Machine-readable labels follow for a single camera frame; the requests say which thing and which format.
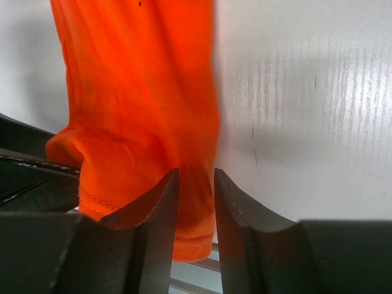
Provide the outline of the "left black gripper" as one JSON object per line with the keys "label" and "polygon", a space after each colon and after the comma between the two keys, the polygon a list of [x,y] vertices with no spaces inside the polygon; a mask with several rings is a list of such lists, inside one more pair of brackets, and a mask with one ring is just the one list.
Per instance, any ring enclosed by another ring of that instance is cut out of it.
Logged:
{"label": "left black gripper", "polygon": [[1,115],[1,211],[68,212],[79,203],[80,171],[47,159],[54,135]]}

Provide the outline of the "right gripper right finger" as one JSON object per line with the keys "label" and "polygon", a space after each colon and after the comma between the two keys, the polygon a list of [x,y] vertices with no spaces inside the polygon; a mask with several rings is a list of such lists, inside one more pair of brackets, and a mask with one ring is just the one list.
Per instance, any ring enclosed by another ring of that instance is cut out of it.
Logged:
{"label": "right gripper right finger", "polygon": [[390,293],[391,222],[294,222],[221,169],[214,201],[224,293]]}

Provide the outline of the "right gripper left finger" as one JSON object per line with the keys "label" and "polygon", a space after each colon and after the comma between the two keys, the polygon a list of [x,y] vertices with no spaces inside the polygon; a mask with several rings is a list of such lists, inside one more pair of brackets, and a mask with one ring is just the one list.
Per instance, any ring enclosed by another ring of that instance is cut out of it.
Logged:
{"label": "right gripper left finger", "polygon": [[170,170],[94,221],[77,213],[1,214],[2,293],[167,293],[179,196]]}

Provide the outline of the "orange t shirt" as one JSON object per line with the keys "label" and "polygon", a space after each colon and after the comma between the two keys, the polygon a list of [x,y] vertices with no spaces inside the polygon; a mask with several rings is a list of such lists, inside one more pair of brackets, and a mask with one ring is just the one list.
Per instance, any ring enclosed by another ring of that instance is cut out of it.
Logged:
{"label": "orange t shirt", "polygon": [[180,174],[173,259],[211,253],[219,110],[212,1],[52,1],[69,123],[46,145],[99,220]]}

